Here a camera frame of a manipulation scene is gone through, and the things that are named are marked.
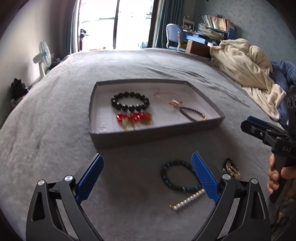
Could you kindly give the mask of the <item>right hand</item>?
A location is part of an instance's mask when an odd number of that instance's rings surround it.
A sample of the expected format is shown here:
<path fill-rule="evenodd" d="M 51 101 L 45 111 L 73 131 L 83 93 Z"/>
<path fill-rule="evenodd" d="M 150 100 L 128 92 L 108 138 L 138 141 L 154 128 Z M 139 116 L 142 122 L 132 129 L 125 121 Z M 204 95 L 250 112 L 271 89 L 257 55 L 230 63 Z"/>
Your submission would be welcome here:
<path fill-rule="evenodd" d="M 268 169 L 268 182 L 267 182 L 267 191 L 271 194 L 279 188 L 279 178 L 291 179 L 292 183 L 290 188 L 287 190 L 286 197 L 292 198 L 295 200 L 296 187 L 295 187 L 295 178 L 296 178 L 296 168 L 295 167 L 284 167 L 281 170 L 281 174 L 275 169 L 275 156 L 272 154 L 269 157 L 269 169 Z"/>

